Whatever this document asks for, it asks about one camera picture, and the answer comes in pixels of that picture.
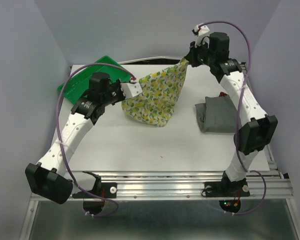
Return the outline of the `red polka dot skirt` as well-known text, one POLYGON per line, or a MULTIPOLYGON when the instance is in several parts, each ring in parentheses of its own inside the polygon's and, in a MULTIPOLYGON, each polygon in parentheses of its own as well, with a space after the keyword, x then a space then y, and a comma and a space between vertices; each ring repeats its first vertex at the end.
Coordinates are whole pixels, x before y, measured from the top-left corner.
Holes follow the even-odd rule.
POLYGON ((228 94, 225 93, 225 92, 220 92, 219 93, 219 97, 227 97, 227 96, 228 96, 228 94))

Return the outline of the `yellow lemon print skirt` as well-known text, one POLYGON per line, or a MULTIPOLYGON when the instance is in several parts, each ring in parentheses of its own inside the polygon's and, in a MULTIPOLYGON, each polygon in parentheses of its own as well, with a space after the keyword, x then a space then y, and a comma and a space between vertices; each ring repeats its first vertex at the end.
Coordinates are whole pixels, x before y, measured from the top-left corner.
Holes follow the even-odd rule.
POLYGON ((122 111, 132 119, 164 127, 171 119, 184 86, 189 61, 177 64, 139 79, 142 93, 121 103, 122 111))

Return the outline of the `grey skirt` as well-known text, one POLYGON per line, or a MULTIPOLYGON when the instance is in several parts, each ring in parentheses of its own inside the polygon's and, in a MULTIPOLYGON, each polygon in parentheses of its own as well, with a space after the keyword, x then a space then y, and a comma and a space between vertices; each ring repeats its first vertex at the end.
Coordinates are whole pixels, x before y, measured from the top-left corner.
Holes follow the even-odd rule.
POLYGON ((196 121, 202 133, 235 133, 237 109, 230 97, 206 97, 195 105, 196 121))

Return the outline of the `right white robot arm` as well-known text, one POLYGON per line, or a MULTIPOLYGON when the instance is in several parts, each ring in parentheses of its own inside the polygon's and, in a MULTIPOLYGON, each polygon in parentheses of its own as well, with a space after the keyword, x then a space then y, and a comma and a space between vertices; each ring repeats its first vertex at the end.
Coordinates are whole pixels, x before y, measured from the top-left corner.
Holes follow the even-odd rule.
POLYGON ((205 182, 201 194, 206 198, 230 198, 236 194, 248 197, 247 173, 258 153, 270 143, 278 120, 258 104, 246 84, 247 74, 236 59, 229 57, 229 36, 224 32, 210 33, 206 26, 192 32, 197 39, 190 43, 186 60, 192 67, 208 66, 237 110, 235 154, 222 179, 205 182))

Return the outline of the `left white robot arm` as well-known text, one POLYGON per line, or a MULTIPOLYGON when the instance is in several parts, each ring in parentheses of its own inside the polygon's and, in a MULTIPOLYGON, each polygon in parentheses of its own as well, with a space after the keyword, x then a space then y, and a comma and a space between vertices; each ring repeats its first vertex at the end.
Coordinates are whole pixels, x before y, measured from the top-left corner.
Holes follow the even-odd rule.
POLYGON ((104 72, 93 73, 88 88, 71 109, 68 120, 48 152, 36 163, 25 168, 30 190, 57 204, 67 201, 73 182, 64 177, 69 161, 77 147, 96 124, 108 105, 114 105, 125 96, 121 81, 112 81, 104 72))

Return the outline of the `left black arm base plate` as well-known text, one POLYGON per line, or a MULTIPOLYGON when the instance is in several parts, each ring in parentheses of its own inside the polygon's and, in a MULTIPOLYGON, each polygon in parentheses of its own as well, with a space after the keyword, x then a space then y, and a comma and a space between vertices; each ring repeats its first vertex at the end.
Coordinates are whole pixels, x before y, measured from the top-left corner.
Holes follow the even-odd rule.
MULTIPOLYGON (((88 192, 106 199, 115 199, 117 197, 116 182, 99 182, 95 183, 91 190, 88 192)), ((74 199, 92 199, 93 197, 83 191, 72 194, 74 199)))

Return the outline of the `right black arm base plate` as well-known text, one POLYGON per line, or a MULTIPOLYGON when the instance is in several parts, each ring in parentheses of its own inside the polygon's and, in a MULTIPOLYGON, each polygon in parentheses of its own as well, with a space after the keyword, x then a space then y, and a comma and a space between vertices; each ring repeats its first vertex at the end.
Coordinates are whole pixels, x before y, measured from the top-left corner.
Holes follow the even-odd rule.
POLYGON ((243 182, 221 182, 221 181, 207 181, 204 183, 202 194, 206 198, 231 198, 240 194, 241 197, 249 197, 249 189, 244 190, 247 187, 246 181, 243 182))

